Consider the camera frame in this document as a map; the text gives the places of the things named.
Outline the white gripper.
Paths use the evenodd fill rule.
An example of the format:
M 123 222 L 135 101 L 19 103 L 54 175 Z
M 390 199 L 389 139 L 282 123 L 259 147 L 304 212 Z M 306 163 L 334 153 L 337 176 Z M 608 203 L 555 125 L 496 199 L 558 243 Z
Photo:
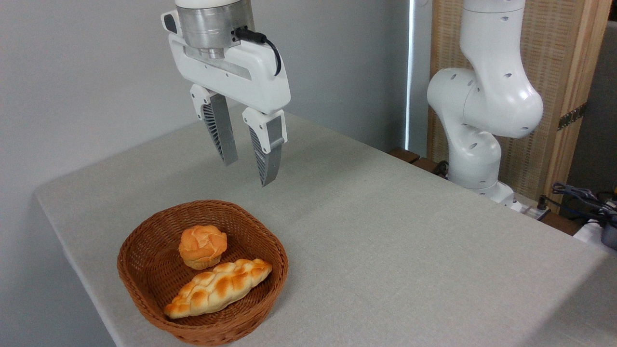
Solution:
M 239 40 L 234 33 L 240 27 L 254 28 L 252 11 L 175 9 L 164 13 L 161 22 L 179 73 L 196 84 L 190 90 L 195 112 L 226 166 L 236 162 L 238 154 L 225 97 L 248 107 L 242 117 L 250 130 L 261 185 L 267 186 L 278 174 L 287 142 L 282 108 L 291 95 L 286 72 L 276 69 L 271 47 Z

